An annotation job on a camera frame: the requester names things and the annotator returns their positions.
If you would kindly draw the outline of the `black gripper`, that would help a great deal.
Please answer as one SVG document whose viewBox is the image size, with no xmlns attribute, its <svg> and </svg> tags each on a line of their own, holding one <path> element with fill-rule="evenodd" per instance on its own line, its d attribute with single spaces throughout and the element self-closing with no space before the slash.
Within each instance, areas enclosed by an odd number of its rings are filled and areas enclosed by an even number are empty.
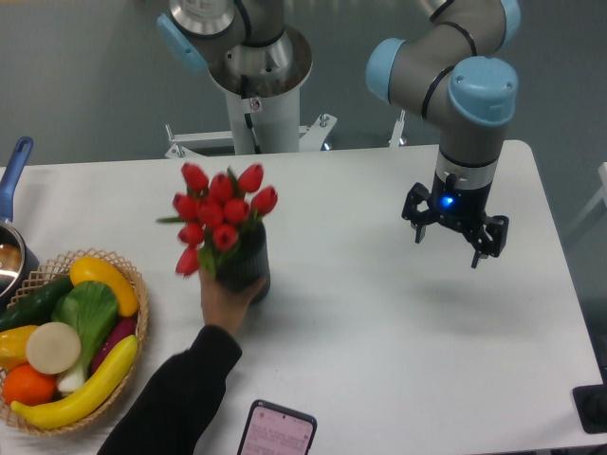
<svg viewBox="0 0 607 455">
<path fill-rule="evenodd" d="M 420 244 L 428 226 L 438 224 L 458 232 L 474 248 L 471 267 L 488 257 L 499 257 L 505 245 L 509 219 L 505 215 L 490 216 L 486 205 L 493 174 L 482 175 L 475 170 L 468 174 L 436 171 L 432 188 L 417 182 L 409 190 L 402 218 L 415 230 L 414 241 Z"/>
</svg>

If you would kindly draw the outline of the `black sleeved forearm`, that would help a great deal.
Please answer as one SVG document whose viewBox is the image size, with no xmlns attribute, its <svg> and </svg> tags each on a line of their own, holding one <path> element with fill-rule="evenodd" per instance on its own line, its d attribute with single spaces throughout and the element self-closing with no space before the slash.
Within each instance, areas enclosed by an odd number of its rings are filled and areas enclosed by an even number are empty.
<svg viewBox="0 0 607 455">
<path fill-rule="evenodd" d="M 171 356 L 151 376 L 99 453 L 192 454 L 241 356 L 232 334 L 204 326 L 189 349 Z"/>
</svg>

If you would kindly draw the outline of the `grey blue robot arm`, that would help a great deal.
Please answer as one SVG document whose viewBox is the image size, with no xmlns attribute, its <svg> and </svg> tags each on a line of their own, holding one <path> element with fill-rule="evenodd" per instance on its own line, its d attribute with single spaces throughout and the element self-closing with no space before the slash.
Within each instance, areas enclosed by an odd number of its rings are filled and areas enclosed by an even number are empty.
<svg viewBox="0 0 607 455">
<path fill-rule="evenodd" d="M 368 90 L 441 133 L 433 183 L 408 192 L 402 216 L 417 239 L 438 224 L 461 233 L 476 260 L 500 255 L 508 220 L 486 203 L 518 77 L 495 52 L 516 33 L 514 1 L 426 1 L 432 29 L 414 43 L 381 42 L 365 69 Z M 300 89 L 310 45 L 285 22 L 281 1 L 173 1 L 156 21 L 173 55 L 208 72 L 224 92 L 239 155 L 296 152 Z"/>
</svg>

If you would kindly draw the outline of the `person's hand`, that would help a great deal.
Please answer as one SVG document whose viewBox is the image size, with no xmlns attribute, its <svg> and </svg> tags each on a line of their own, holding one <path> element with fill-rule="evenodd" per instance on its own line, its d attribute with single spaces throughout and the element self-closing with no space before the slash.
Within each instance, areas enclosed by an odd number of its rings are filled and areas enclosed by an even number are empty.
<svg viewBox="0 0 607 455">
<path fill-rule="evenodd" d="M 206 326 L 214 326 L 235 337 L 248 307 L 264 288 L 267 279 L 262 277 L 238 293 L 231 292 L 208 271 L 198 272 L 201 285 L 200 305 Z"/>
</svg>

